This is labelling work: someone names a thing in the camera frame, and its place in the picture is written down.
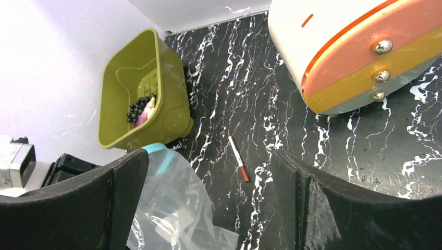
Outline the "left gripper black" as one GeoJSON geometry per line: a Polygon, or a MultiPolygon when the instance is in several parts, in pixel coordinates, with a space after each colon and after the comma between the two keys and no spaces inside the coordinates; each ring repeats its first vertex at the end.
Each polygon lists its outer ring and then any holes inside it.
{"type": "Polygon", "coordinates": [[[70,179],[97,167],[100,167],[100,165],[84,161],[69,154],[62,154],[55,162],[50,164],[41,187],[70,179]]]}

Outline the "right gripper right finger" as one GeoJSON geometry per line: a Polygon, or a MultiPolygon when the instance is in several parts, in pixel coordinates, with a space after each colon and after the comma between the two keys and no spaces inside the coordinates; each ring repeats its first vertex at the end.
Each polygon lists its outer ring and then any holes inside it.
{"type": "Polygon", "coordinates": [[[277,149],[280,237],[289,249],[441,249],[441,197],[398,198],[352,184],[277,149]]]}

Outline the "clear zip top bag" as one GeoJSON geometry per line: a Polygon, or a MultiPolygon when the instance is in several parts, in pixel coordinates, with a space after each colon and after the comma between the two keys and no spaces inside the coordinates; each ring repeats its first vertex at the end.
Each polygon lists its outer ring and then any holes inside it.
{"type": "Polygon", "coordinates": [[[190,163],[162,143],[144,150],[149,169],[129,249],[236,249],[239,235],[213,224],[213,203],[190,163]]]}

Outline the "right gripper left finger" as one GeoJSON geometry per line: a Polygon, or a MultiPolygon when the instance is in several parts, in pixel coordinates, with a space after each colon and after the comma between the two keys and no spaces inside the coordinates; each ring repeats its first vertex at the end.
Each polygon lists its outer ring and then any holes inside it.
{"type": "Polygon", "coordinates": [[[1,197],[1,249],[125,249],[149,167],[144,149],[19,197],[1,197]]]}

